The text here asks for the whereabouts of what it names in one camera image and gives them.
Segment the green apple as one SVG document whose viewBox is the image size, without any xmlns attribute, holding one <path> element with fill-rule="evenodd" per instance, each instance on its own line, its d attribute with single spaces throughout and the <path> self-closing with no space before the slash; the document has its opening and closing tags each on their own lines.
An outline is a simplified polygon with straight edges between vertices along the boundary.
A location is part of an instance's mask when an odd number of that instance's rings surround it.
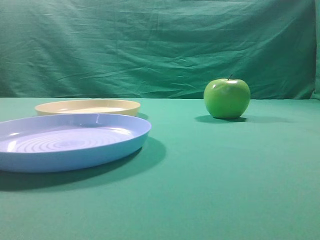
<svg viewBox="0 0 320 240">
<path fill-rule="evenodd" d="M 210 81 L 203 93 L 208 113 L 216 119 L 237 119 L 248 108 L 251 91 L 242 79 L 220 78 Z"/>
</svg>

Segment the green backdrop cloth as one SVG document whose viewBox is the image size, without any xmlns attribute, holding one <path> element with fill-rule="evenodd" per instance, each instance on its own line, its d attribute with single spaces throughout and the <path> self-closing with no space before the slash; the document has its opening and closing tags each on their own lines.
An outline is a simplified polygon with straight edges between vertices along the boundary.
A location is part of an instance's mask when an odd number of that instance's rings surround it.
<svg viewBox="0 0 320 240">
<path fill-rule="evenodd" d="M 317 0 L 3 0 L 0 95 L 200 99 L 320 96 Z"/>
</svg>

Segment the green table cloth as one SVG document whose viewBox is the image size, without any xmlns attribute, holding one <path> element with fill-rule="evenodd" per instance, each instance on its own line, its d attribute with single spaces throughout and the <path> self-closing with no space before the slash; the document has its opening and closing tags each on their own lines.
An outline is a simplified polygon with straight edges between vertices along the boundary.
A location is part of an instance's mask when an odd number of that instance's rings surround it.
<svg viewBox="0 0 320 240">
<path fill-rule="evenodd" d="M 152 124 L 125 159 L 0 174 L 3 240 L 317 240 L 320 102 L 252 100 L 238 120 L 201 99 L 141 99 Z"/>
</svg>

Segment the yellow plastic plate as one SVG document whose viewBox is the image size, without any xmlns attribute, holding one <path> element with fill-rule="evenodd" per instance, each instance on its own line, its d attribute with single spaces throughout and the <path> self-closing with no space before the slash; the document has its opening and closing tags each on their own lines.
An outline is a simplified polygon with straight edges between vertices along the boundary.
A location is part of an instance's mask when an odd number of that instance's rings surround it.
<svg viewBox="0 0 320 240">
<path fill-rule="evenodd" d="M 56 114 L 120 114 L 136 116 L 141 104 L 121 99 L 84 99 L 49 102 L 34 109 L 39 116 Z"/>
</svg>

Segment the blue plastic plate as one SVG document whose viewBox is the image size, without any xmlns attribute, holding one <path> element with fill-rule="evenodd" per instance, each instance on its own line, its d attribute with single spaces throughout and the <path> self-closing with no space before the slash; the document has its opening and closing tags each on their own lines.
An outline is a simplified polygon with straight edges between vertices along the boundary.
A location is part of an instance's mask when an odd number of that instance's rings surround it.
<svg viewBox="0 0 320 240">
<path fill-rule="evenodd" d="M 0 124 L 0 169 L 17 173 L 80 170 L 138 151 L 152 128 L 129 115 L 73 113 L 34 116 Z"/>
</svg>

